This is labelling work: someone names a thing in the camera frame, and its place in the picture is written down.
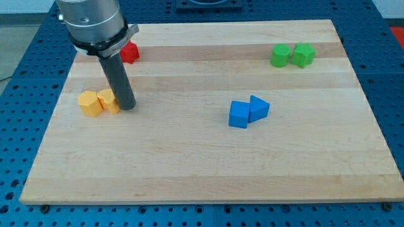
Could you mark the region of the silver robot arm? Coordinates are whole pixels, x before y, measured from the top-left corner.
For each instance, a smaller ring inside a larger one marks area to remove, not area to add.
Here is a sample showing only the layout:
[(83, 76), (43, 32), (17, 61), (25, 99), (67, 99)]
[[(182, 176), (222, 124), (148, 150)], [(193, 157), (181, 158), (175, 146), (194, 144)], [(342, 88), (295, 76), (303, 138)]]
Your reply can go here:
[(118, 0), (56, 0), (70, 39), (86, 55), (109, 59), (139, 32), (129, 26)]

